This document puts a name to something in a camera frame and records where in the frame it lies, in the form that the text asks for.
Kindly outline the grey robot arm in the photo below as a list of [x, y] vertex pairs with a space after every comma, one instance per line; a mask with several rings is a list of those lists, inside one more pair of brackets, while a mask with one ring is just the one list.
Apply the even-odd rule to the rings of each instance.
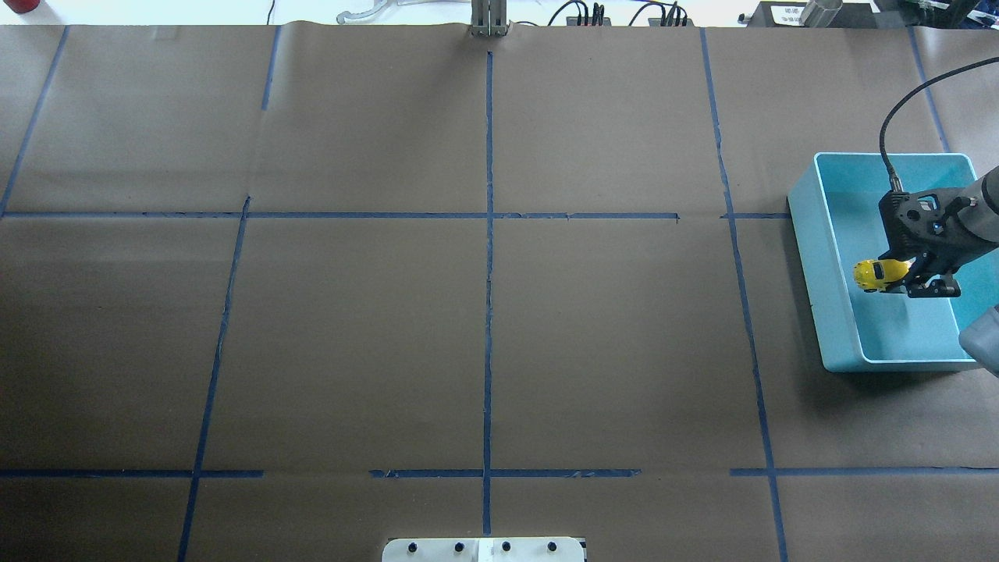
[[892, 291], [953, 299], [956, 343], [997, 374], [997, 170], [964, 187], [895, 188], [882, 202], [890, 249], [904, 264]]

